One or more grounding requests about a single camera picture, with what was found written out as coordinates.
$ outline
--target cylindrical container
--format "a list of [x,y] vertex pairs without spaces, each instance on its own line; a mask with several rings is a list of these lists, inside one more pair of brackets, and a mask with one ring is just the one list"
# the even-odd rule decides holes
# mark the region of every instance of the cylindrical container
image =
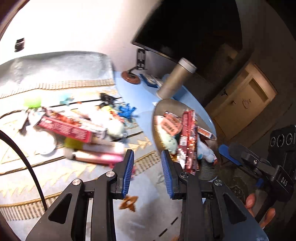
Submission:
[[107,164],[110,166],[114,166],[116,163],[123,161],[124,158],[123,155],[74,150],[71,148],[64,148],[64,155],[66,158],[75,161],[85,161],[95,164]]
[[195,70],[196,67],[187,59],[180,59],[170,76],[157,91],[157,96],[160,99],[172,98],[189,76],[195,72]]

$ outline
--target toy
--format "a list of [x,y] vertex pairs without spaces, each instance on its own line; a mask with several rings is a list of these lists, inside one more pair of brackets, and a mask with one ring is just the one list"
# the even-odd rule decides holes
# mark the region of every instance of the toy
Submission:
[[41,96],[26,95],[24,98],[24,106],[28,108],[38,108],[41,106]]
[[124,137],[124,124],[119,120],[112,119],[107,124],[107,134],[114,138]]
[[125,117],[129,121],[131,121],[131,115],[136,109],[137,109],[136,107],[131,108],[129,103],[127,103],[125,107],[123,106],[119,107],[120,112],[118,112],[118,115],[121,117]]
[[107,95],[105,93],[101,93],[101,100],[104,102],[107,102],[108,104],[114,104],[114,98],[113,96]]
[[124,119],[121,118],[121,117],[117,114],[117,112],[116,112],[114,109],[112,109],[112,108],[110,107],[110,105],[108,105],[108,104],[106,104],[105,102],[103,102],[103,103],[100,104],[100,108],[101,108],[102,111],[105,111],[105,112],[109,113],[109,114],[111,115],[111,118],[112,118],[112,119],[117,119],[117,120],[119,120],[120,122],[124,123]]
[[69,102],[73,101],[74,98],[72,94],[70,93],[63,93],[59,96],[60,104],[64,104],[66,106],[69,106]]
[[126,209],[128,208],[129,210],[135,212],[135,202],[138,200],[138,196],[132,196],[130,197],[129,195],[126,195],[125,199],[123,202],[120,204],[119,209]]
[[167,133],[161,125],[157,126],[158,133],[160,135],[161,140],[163,141],[163,144],[165,145],[165,148],[168,149],[168,151],[174,155],[176,154],[176,150],[178,148],[178,143],[174,137],[172,137],[169,133]]
[[197,136],[197,159],[205,159],[209,163],[216,164],[218,162],[212,149],[210,149],[205,143],[200,140],[199,135]]

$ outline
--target finger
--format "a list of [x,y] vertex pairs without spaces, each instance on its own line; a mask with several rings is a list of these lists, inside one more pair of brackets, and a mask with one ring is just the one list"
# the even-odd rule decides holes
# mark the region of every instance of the finger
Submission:
[[260,227],[265,228],[265,226],[269,224],[269,222],[274,218],[275,215],[276,210],[273,207],[268,209],[268,211],[265,214],[264,221],[260,224]]
[[252,208],[255,205],[256,197],[255,193],[251,193],[246,199],[246,208]]

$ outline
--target plush toy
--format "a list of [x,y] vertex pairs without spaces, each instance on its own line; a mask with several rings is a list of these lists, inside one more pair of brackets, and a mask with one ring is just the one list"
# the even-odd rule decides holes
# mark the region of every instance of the plush toy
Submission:
[[100,96],[103,102],[107,102],[108,104],[114,104],[115,98],[113,96],[107,95],[105,93],[101,93]]
[[124,124],[117,119],[112,119],[107,123],[107,134],[114,138],[124,137]]
[[161,140],[163,141],[165,147],[168,149],[169,153],[172,155],[176,154],[176,150],[178,148],[178,143],[174,137],[172,137],[169,133],[167,133],[161,125],[157,125],[158,133],[160,135]]
[[217,158],[212,149],[197,137],[197,159],[205,159],[209,163],[213,163]]
[[131,121],[131,115],[136,110],[136,107],[131,108],[129,103],[126,104],[125,107],[120,106],[118,115],[121,117],[127,118],[129,121]]
[[24,106],[27,108],[38,108],[41,106],[41,96],[27,94],[24,98]]
[[59,96],[59,103],[69,106],[69,103],[74,100],[70,92],[63,93]]

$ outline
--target metal screw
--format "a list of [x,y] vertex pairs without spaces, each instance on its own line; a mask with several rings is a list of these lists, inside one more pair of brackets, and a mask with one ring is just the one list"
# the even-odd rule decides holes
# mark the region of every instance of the metal screw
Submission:
[[214,184],[215,184],[216,186],[222,186],[223,182],[222,182],[220,179],[215,179],[215,180],[214,180]]
[[113,177],[115,175],[115,172],[114,171],[108,171],[106,172],[106,176],[107,177]]
[[187,178],[187,177],[189,177],[189,173],[188,172],[181,172],[180,176],[183,178]]
[[74,179],[73,182],[72,182],[72,184],[75,185],[75,186],[79,185],[80,183],[81,183],[80,179]]

